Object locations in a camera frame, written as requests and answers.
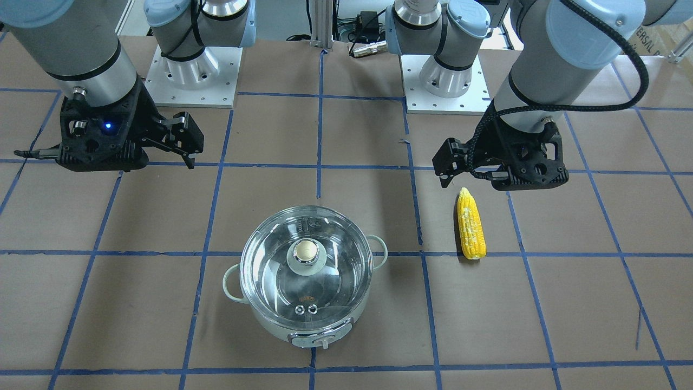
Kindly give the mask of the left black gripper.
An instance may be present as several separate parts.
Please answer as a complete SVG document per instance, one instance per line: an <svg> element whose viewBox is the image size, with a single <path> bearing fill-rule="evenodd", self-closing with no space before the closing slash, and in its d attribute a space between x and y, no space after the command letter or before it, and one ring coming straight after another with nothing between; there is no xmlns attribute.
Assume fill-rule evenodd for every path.
<svg viewBox="0 0 693 390"><path fill-rule="evenodd" d="M539 124L539 133L527 133L494 119L466 144L456 138L446 139L432 158L441 187L447 188L455 176L470 168L490 165L498 165L497 170L478 176L489 180L498 191L552 189L567 183L569 173L558 126L551 116Z"/></svg>

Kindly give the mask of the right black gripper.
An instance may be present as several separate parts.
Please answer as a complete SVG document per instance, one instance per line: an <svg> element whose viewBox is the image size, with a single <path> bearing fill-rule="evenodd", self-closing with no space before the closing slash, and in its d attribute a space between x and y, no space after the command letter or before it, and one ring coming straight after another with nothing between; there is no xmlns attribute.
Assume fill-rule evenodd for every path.
<svg viewBox="0 0 693 390"><path fill-rule="evenodd" d="M71 171L131 171L148 165L144 147L182 157L189 170L203 152L205 136L190 113L159 114L142 81L105 106L87 103L88 91L74 87L60 107L61 141L52 148L16 150L20 158L53 160Z"/></svg>

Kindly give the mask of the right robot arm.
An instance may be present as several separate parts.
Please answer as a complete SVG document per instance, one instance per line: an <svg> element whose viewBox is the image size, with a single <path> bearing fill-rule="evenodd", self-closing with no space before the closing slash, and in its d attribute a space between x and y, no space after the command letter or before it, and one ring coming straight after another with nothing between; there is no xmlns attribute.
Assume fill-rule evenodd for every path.
<svg viewBox="0 0 693 390"><path fill-rule="evenodd" d="M158 40L154 57L174 95L228 87L215 48L250 47L257 24L253 1L146 1ZM95 1L3 1L6 27L62 89L59 144L16 150L17 157L53 160L71 171L132 171L148 165L146 148L178 154L192 170L205 136L191 114L161 115Z"/></svg>

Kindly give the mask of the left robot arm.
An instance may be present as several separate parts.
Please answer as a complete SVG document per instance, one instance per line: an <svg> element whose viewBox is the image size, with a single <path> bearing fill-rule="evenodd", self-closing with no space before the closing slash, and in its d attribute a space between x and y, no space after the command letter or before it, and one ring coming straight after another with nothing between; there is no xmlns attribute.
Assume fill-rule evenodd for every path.
<svg viewBox="0 0 693 390"><path fill-rule="evenodd" d="M641 25L680 24L691 18L690 1L395 1L384 13L388 50L428 55L426 89L446 98L463 94L492 27L488 8L495 5L510 9L523 50L472 138L448 138L433 157L444 188L465 172L490 181L498 191L567 183L554 115L634 106L648 90L649 75L629 37ZM579 94L621 53L639 75L634 97L611 105L576 105Z"/></svg>

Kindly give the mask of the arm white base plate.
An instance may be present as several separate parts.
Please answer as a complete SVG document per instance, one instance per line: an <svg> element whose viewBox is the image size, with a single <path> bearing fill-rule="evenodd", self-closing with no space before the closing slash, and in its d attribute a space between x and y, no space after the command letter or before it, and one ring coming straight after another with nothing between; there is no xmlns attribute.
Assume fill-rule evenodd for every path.
<svg viewBox="0 0 693 390"><path fill-rule="evenodd" d="M431 55L401 55L410 114L483 114L492 98L478 57L466 70L442 67Z"/></svg>
<svg viewBox="0 0 693 390"><path fill-rule="evenodd" d="M200 57L176 62L157 48L145 85L160 107L234 106L243 49L206 47Z"/></svg>

